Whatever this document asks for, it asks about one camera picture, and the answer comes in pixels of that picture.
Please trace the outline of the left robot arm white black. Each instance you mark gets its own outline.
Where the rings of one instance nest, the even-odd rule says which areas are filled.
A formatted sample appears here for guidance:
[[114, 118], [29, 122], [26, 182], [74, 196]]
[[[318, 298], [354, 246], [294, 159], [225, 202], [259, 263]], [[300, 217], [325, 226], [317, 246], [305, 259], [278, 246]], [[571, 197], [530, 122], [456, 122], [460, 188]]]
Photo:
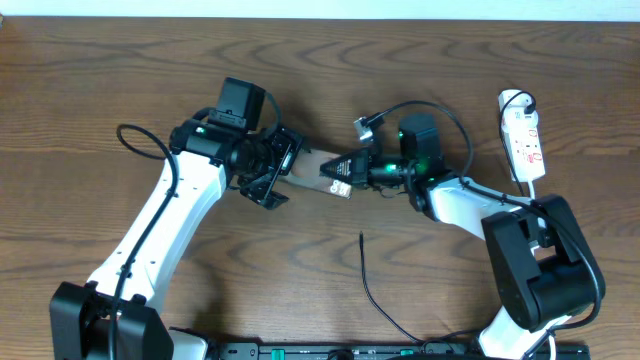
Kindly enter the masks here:
[[275, 122], [259, 128], [273, 95], [226, 78], [218, 102], [172, 131], [159, 148], [164, 167], [139, 215], [83, 285], [60, 284], [49, 314], [57, 359], [214, 359], [218, 346], [160, 317], [173, 274], [204, 216], [228, 189], [272, 210], [274, 191], [302, 147]]

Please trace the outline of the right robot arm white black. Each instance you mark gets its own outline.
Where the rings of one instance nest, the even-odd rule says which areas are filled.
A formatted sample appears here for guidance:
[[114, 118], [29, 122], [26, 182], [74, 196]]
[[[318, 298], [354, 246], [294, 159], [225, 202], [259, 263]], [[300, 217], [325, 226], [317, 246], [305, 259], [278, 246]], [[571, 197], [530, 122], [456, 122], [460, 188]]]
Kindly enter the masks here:
[[320, 172], [358, 188], [403, 187], [416, 211], [484, 240], [502, 306], [477, 338], [483, 356], [531, 359], [557, 331], [595, 319], [604, 276], [564, 198], [512, 197], [449, 168], [430, 114], [400, 121], [398, 155], [383, 154], [381, 124], [379, 115], [356, 120], [363, 148]]

